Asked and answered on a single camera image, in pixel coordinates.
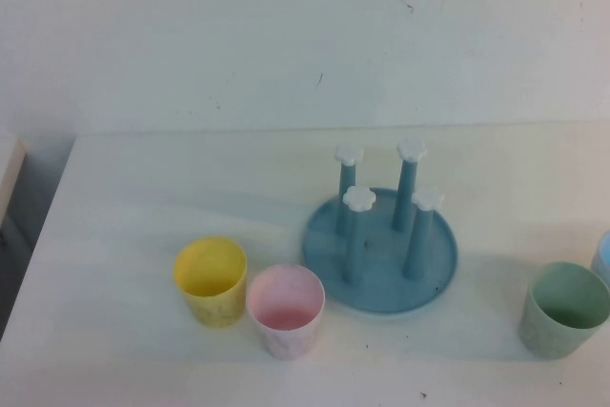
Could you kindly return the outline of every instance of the pink cup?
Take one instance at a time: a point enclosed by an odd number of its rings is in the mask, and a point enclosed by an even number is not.
[[[324,287],[309,269],[280,264],[256,276],[246,306],[269,353],[278,359],[295,359],[314,346]]]

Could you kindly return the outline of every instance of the round blue base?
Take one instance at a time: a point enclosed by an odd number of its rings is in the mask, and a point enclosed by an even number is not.
[[[392,230],[397,192],[385,188],[371,191],[376,194],[376,203],[366,213],[362,281],[353,286],[342,278],[346,239],[335,234],[338,197],[326,201],[308,221],[303,236],[304,264],[320,278],[327,295],[346,305],[367,312],[408,312],[436,299],[447,288],[458,264],[458,245],[447,222],[435,212],[424,277],[406,279],[402,264],[410,230],[404,234]]]

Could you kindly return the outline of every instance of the cup rim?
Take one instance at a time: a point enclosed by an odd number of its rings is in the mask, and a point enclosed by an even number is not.
[[[176,281],[175,279],[175,269],[176,269],[176,264],[178,262],[178,258],[190,247],[192,247],[192,245],[201,243],[201,242],[207,242],[207,241],[211,241],[211,240],[221,240],[223,242],[228,242],[232,245],[234,245],[238,250],[239,253],[241,254],[241,257],[244,260],[244,268],[241,271],[241,275],[239,276],[239,278],[237,279],[237,281],[231,285],[230,288],[218,293],[217,295],[194,295],[192,293],[189,293],[188,291],[186,291],[184,288],[182,288],[182,286],[180,286],[180,284]],[[180,250],[180,252],[178,253],[178,255],[175,257],[175,260],[173,262],[173,283],[175,284],[175,286],[178,288],[178,290],[180,290],[180,292],[184,295],[189,295],[190,297],[196,297],[198,299],[208,299],[208,298],[213,298],[213,297],[221,297],[222,295],[225,295],[229,292],[231,292],[232,290],[234,290],[235,288],[237,288],[241,282],[244,280],[244,278],[246,277],[246,274],[248,272],[248,257],[246,256],[246,252],[244,251],[243,247],[241,245],[239,245],[239,243],[237,243],[235,240],[233,240],[232,238],[228,238],[225,237],[224,235],[209,235],[206,237],[200,237],[196,240],[193,240],[192,242],[186,244],[184,247],[182,247],[182,249]]]
[[[317,284],[320,287],[320,290],[322,291],[322,304],[320,305],[320,310],[317,311],[317,314],[315,314],[315,316],[311,320],[309,320],[307,323],[305,323],[302,326],[299,326],[298,328],[293,328],[293,329],[276,329],[276,328],[271,328],[271,327],[267,326],[266,324],[261,323],[258,319],[256,319],[256,317],[252,313],[252,310],[251,310],[251,307],[250,307],[251,291],[253,290],[254,283],[256,282],[256,280],[261,275],[266,274],[266,273],[268,273],[269,271],[272,271],[272,270],[285,269],[287,267],[290,267],[290,268],[296,267],[299,270],[306,271],[307,273],[309,273],[309,274],[314,276],[315,280],[317,281]],[[324,290],[324,285],[322,284],[322,280],[320,280],[319,277],[313,271],[311,271],[310,269],[306,268],[305,266],[301,266],[300,264],[280,263],[280,264],[274,264],[273,266],[270,266],[270,267],[267,267],[267,268],[263,269],[258,274],[256,274],[256,276],[254,277],[254,279],[250,283],[250,287],[248,288],[248,293],[246,293],[246,310],[248,311],[248,315],[250,316],[250,318],[258,326],[262,326],[263,328],[268,329],[270,331],[273,331],[275,333],[282,333],[282,334],[283,333],[293,333],[294,331],[298,331],[300,329],[306,328],[307,326],[312,324],[314,321],[316,321],[320,317],[320,315],[322,315],[322,311],[324,310],[324,306],[325,305],[326,305],[326,291]]]
[[[575,328],[575,327],[572,327],[572,326],[567,326],[567,325],[565,325],[565,324],[563,324],[563,323],[561,323],[559,321],[556,321],[555,319],[550,317],[546,312],[544,312],[544,310],[539,306],[538,301],[534,297],[534,285],[539,281],[540,277],[544,274],[544,271],[546,271],[547,268],[549,268],[551,266],[558,266],[558,265],[567,265],[567,266],[570,266],[570,267],[576,267],[579,270],[581,270],[582,272],[585,272],[586,274],[591,275],[592,278],[594,279],[594,281],[598,282],[603,287],[603,289],[606,291],[606,295],[608,296],[609,302],[610,302],[610,290],[608,289],[608,286],[604,283],[604,281],[600,278],[599,275],[597,275],[595,272],[587,269],[586,267],[581,266],[580,264],[578,264],[576,262],[557,261],[557,262],[550,262],[550,263],[545,264],[544,266],[542,266],[542,268],[539,269],[538,273],[534,276],[532,281],[530,281],[530,284],[529,284],[529,287],[528,287],[528,295],[532,299],[532,302],[534,303],[534,306],[536,307],[536,309],[539,310],[548,319],[553,321],[553,323],[557,324],[558,326],[560,326],[562,328],[569,329],[571,331],[590,331],[592,329],[598,328],[603,323],[605,323],[607,321],[608,317],[610,317],[610,305],[608,305],[608,310],[606,311],[605,319],[602,320],[599,324],[596,324],[595,326],[591,326],[591,327],[587,327],[587,328]]]

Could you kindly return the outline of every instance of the blue cup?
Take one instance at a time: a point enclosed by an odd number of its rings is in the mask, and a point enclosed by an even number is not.
[[[591,263],[591,270],[610,287],[610,231],[601,237],[598,250]]]

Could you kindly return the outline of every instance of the yellow cup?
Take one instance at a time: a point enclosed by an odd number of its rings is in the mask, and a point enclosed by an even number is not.
[[[180,252],[173,264],[173,281],[200,322],[222,328],[244,313],[247,271],[239,244],[225,237],[206,237]]]

